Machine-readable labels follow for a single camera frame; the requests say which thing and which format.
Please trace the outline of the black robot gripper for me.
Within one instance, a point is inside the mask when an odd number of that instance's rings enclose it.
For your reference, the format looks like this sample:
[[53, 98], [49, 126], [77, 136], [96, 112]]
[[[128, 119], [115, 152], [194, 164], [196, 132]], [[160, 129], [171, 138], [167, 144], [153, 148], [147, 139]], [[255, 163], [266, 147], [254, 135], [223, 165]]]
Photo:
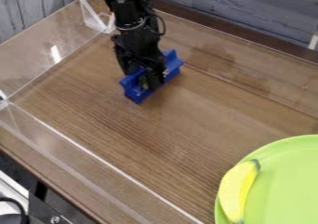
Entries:
[[115, 56], [125, 75], [133, 73], [139, 66], [145, 70], [139, 76], [139, 85], [144, 90], [156, 90], [166, 79], [166, 59], [159, 49], [160, 36], [157, 26], [133, 28], [116, 27], [119, 33], [112, 36]]

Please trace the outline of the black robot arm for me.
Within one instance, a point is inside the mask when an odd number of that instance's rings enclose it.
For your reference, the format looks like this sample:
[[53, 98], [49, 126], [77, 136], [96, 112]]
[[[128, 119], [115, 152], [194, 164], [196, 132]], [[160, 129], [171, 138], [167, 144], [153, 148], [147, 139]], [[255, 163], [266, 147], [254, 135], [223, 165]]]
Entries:
[[131, 75], [139, 68], [144, 74], [139, 79], [143, 89], [156, 90], [166, 79], [166, 57], [159, 48], [160, 37], [167, 26], [149, 5], [149, 0], [104, 0], [115, 14], [112, 36], [115, 55], [121, 71]]

